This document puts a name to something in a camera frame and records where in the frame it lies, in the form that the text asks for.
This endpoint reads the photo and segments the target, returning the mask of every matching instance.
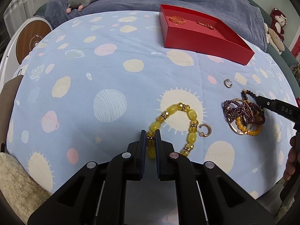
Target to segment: red box lid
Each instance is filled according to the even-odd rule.
[[[182,25],[173,23],[169,20],[170,16],[181,17],[186,22]],[[159,19],[166,48],[205,53],[243,65],[247,65],[254,55],[237,33],[208,14],[161,4]],[[197,21],[213,26],[214,30],[197,24]]]

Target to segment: star print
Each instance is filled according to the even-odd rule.
[[[95,138],[95,140],[96,140],[96,144],[99,144],[100,143],[100,141],[102,141],[102,139],[97,135],[97,137]]]

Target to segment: pile of jewelry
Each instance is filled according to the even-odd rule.
[[[155,130],[160,129],[161,124],[168,118],[170,115],[174,114],[177,111],[183,111],[186,112],[189,119],[191,120],[190,128],[189,128],[189,134],[187,138],[187,144],[185,145],[185,148],[181,151],[181,154],[184,156],[188,156],[190,152],[194,149],[194,143],[197,139],[197,132],[201,137],[207,137],[211,134],[212,129],[208,124],[199,124],[197,120],[197,113],[195,110],[191,109],[189,105],[185,105],[181,102],[178,104],[173,104],[167,108],[166,111],[163,111],[160,116],[156,118],[156,121],[153,122],[150,126],[150,130],[147,132],[147,154],[151,159],[156,158],[155,154]],[[208,134],[205,134],[204,132],[198,131],[198,126],[201,127],[207,127]]]
[[[223,112],[226,116],[230,128],[237,134],[249,134],[252,136],[258,135],[261,131],[262,125],[266,121],[263,108],[259,107],[255,103],[251,102],[247,95],[255,99],[256,95],[249,90],[242,90],[242,99],[232,99],[224,102]],[[233,127],[233,121],[240,131]]]

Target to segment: red plush toy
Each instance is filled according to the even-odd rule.
[[[281,41],[284,41],[284,37],[282,36],[284,34],[283,26],[287,24],[287,18],[286,16],[277,8],[274,8],[272,13],[272,23],[271,23],[271,29],[276,32],[276,34],[279,36]]]

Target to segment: finger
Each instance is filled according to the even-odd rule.
[[[289,181],[291,178],[291,176],[287,173],[287,171],[285,170],[284,173],[283,173],[283,179],[285,181]]]
[[[288,157],[288,161],[289,162],[295,162],[296,161],[296,149],[295,147],[292,147],[290,150],[289,150],[289,154],[287,155]]]
[[[286,162],[285,167],[286,167],[285,170],[289,175],[293,175],[295,173],[296,168],[293,163],[289,162],[289,160]]]
[[[296,136],[293,136],[290,141],[289,141],[289,144],[294,147],[296,145]]]

